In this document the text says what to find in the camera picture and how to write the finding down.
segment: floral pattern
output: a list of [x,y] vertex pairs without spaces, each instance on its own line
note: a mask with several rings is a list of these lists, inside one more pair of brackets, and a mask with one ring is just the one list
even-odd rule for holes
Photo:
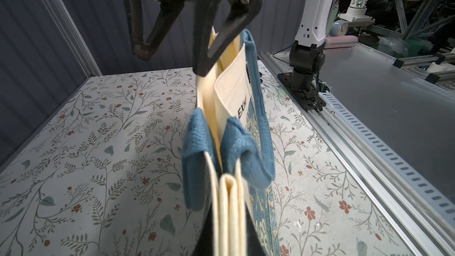
[[[259,65],[277,176],[249,193],[267,255],[410,255]],[[90,78],[0,173],[0,255],[190,255],[207,213],[182,193],[195,92],[191,69]]]
[[184,255],[191,69],[92,77],[0,173],[0,255]]
[[412,255],[261,61],[258,65],[275,155],[274,235],[280,244],[275,255]]

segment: tote bag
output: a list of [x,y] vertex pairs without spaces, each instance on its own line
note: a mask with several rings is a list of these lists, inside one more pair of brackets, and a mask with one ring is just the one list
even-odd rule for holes
[[[256,48],[247,30],[241,36],[226,48],[206,77],[196,77],[196,109],[188,121],[182,149],[185,203],[193,210],[201,210],[205,204],[206,213],[211,206],[211,252],[217,256],[247,255],[246,181],[265,189],[275,177]],[[211,42],[215,37],[212,30]],[[261,153],[245,130],[252,98]]]

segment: black cable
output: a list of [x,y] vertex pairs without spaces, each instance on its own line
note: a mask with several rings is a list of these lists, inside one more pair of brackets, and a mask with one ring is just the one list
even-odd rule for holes
[[[292,47],[292,45],[290,45],[289,47],[286,47],[286,48],[284,48],[284,49],[282,49],[282,50],[277,51],[275,54],[278,54],[279,52],[282,52],[282,51],[284,51],[285,49],[290,48],[290,47]],[[288,65],[290,65],[287,61],[284,61],[284,60],[282,60],[282,59],[277,58],[277,57],[275,56],[275,54],[272,54],[272,57],[274,57],[274,58],[277,59],[277,60],[281,60],[282,62],[285,62],[285,63],[287,63]]]
[[318,106],[318,111],[322,111],[321,104],[319,103],[319,70],[316,72],[316,105]]

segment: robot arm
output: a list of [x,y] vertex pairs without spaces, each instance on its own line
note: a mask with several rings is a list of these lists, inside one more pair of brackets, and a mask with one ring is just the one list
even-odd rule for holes
[[323,104],[311,82],[324,64],[325,28],[332,4],[333,0],[305,0],[304,14],[289,54],[293,72],[278,75],[286,87],[298,93],[304,110],[317,109],[318,104]]

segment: blue strap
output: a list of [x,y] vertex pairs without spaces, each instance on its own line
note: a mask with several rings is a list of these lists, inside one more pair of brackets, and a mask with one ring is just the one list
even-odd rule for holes
[[189,209],[199,211],[204,205],[206,169],[204,151],[210,154],[216,172],[221,174],[214,145],[213,136],[202,109],[194,109],[188,119],[182,146],[183,194],[185,205]]
[[[248,30],[242,31],[241,39],[245,43],[248,73],[253,90],[254,110],[259,128],[262,154],[259,154],[256,142],[243,128],[239,119],[230,117],[227,120],[220,146],[223,172],[234,174],[236,160],[240,158],[242,176],[253,187],[265,189],[275,179],[272,137],[265,114],[256,46]],[[198,211],[202,209],[204,204],[204,151],[208,151],[212,157],[215,170],[218,174],[221,174],[214,145],[213,136],[204,113],[200,108],[196,108],[188,120],[182,148],[183,193],[185,195],[185,204],[189,209]]]
[[253,90],[254,111],[258,122],[262,158],[259,155],[258,146],[251,135],[247,133],[236,117],[230,117],[227,120],[220,146],[223,172],[234,174],[235,162],[240,157],[242,176],[253,187],[265,189],[275,179],[272,137],[265,114],[256,46],[251,33],[246,29],[242,31],[241,39],[245,43],[245,54]]

